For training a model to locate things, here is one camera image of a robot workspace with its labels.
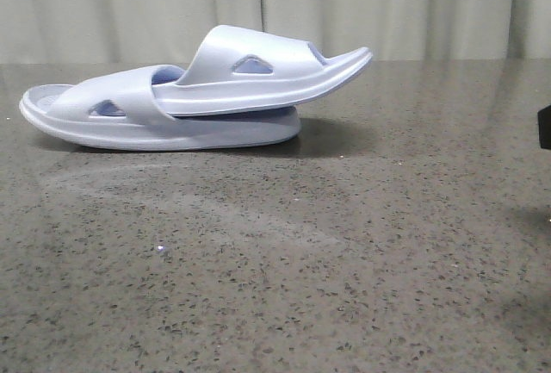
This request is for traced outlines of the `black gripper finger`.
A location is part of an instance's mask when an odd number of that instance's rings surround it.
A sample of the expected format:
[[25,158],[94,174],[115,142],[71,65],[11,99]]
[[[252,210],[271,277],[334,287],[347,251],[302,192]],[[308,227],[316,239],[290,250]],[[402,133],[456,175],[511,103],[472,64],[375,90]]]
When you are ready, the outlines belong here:
[[538,111],[538,134],[542,149],[551,149],[551,106]]

